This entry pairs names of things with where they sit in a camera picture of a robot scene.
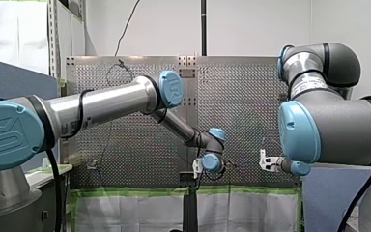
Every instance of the industrial robot arm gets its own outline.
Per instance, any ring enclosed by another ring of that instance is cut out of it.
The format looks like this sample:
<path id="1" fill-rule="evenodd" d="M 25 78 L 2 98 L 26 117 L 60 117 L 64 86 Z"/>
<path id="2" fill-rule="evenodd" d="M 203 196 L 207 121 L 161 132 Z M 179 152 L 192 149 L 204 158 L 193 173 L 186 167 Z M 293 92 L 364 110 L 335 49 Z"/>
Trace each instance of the industrial robot arm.
<path id="1" fill-rule="evenodd" d="M 285 47 L 279 78 L 289 101 L 279 108 L 283 153 L 306 163 L 371 166 L 371 96 L 347 100 L 360 77 L 356 55 L 345 45 Z M 371 232 L 371 176 L 351 202 L 338 232 L 345 229 L 361 196 L 359 231 Z"/>
<path id="2" fill-rule="evenodd" d="M 36 153 L 52 148 L 59 138 L 71 137 L 80 129 L 138 111 L 151 114 L 186 145 L 207 148 L 207 153 L 220 156 L 223 136 L 202 133 L 202 143 L 198 143 L 194 129 L 167 110 L 181 103 L 183 91 L 180 77 L 166 71 L 159 79 L 138 76 L 130 84 L 49 101 L 36 96 L 0 101 L 0 170 L 23 164 Z"/>

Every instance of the end effector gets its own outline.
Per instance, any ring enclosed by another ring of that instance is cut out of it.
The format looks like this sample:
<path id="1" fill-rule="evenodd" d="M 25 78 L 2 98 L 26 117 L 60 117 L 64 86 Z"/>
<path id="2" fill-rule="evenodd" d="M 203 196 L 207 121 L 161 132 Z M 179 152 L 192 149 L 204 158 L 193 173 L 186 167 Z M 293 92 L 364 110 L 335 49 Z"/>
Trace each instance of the end effector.
<path id="1" fill-rule="evenodd" d="M 197 161 L 197 165 L 205 171 L 209 173 L 225 171 L 225 162 L 222 158 L 225 141 L 223 129 L 211 128 L 209 131 L 198 131 L 167 109 L 158 110 L 151 116 L 179 137 L 187 147 L 206 149 L 201 160 Z"/>

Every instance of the green tape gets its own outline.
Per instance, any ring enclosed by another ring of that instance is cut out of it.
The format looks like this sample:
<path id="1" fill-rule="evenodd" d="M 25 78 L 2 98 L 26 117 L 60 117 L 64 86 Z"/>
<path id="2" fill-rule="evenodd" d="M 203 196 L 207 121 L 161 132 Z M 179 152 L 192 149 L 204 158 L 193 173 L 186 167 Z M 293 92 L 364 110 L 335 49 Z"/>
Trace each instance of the green tape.
<path id="1" fill-rule="evenodd" d="M 197 194 L 227 194 L 230 193 L 231 186 L 202 186 L 198 189 Z"/>
<path id="2" fill-rule="evenodd" d="M 96 188 L 73 190 L 71 195 L 78 198 L 99 196 L 156 197 L 182 196 L 187 193 L 187 188 Z"/>
<path id="3" fill-rule="evenodd" d="M 277 194 L 277 195 L 296 195 L 296 194 L 299 194 L 300 188 L 267 188 L 267 187 L 231 186 L 231 192 Z"/>

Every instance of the perforated metal panel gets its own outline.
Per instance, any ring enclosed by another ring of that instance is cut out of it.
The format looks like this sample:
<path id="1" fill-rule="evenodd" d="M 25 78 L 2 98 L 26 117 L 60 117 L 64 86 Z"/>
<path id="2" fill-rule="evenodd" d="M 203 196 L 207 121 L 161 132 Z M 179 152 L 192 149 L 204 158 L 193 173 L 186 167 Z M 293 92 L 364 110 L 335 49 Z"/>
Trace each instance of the perforated metal panel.
<path id="1" fill-rule="evenodd" d="M 267 138 L 264 146 L 269 156 L 281 153 L 277 144 L 277 98 L 286 89 L 277 80 L 275 58 L 199 57 L 196 65 L 190 63 L 189 67 L 179 62 L 183 57 L 120 59 L 133 75 L 196 70 L 194 77 L 184 78 L 185 101 L 176 112 L 200 130 L 226 130 L 224 157 L 238 166 L 215 184 L 286 187 L 297 181 L 287 174 L 262 171 L 258 165 L 263 138 Z M 132 79 L 129 72 L 116 65 L 116 57 L 71 57 L 67 62 L 69 94 L 125 84 Z M 108 136 L 109 146 L 101 158 Z M 195 154 L 167 129 L 140 113 L 84 130 L 75 142 L 80 162 L 71 176 L 74 189 L 101 185 L 177 187 L 179 171 L 186 169 L 177 156 L 189 154 L 192 161 Z"/>
<path id="2" fill-rule="evenodd" d="M 173 70 L 177 57 L 160 62 L 121 58 L 134 76 L 160 74 Z M 117 58 L 68 60 L 68 81 L 73 93 L 130 83 L 133 76 L 118 64 Z M 150 116 L 135 113 L 76 137 L 80 165 L 72 172 L 73 188 L 99 186 L 176 187 L 178 185 L 178 141 Z"/>
<path id="3" fill-rule="evenodd" d="M 297 178 L 285 173 L 265 172 L 258 164 L 260 148 L 265 148 L 268 156 L 282 153 L 277 109 L 280 105 L 278 96 L 286 93 L 286 86 L 277 79 L 276 59 L 199 57 L 197 64 L 198 126 L 200 129 L 225 129 L 227 140 L 223 157 L 237 165 L 216 182 L 293 185 Z"/>

